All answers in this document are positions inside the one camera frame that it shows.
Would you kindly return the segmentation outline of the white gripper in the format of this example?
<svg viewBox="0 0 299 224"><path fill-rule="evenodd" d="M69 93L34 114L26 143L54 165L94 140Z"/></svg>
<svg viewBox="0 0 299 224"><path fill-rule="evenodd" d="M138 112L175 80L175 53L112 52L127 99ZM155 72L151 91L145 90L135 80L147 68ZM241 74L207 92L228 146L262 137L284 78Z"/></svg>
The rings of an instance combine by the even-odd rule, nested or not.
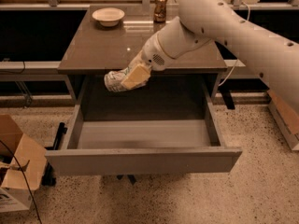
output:
<svg viewBox="0 0 299 224"><path fill-rule="evenodd" d="M143 61L154 71L163 71L170 66L174 59L170 58L162 49L158 34L152 35L144 44L142 51L130 61L128 68L130 72L121 82L122 86L131 90L147 82L150 78L150 68L143 64Z"/></svg>

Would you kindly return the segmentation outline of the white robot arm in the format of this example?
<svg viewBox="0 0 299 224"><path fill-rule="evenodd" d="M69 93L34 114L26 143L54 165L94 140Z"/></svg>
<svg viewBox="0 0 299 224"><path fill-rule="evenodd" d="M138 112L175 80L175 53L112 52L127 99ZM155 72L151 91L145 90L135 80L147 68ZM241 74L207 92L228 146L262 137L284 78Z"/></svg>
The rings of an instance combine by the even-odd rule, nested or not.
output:
<svg viewBox="0 0 299 224"><path fill-rule="evenodd" d="M239 17L223 0L180 0L178 16L141 50L121 86L147 82L188 51L214 40L226 47L293 110L299 112L299 44Z"/></svg>

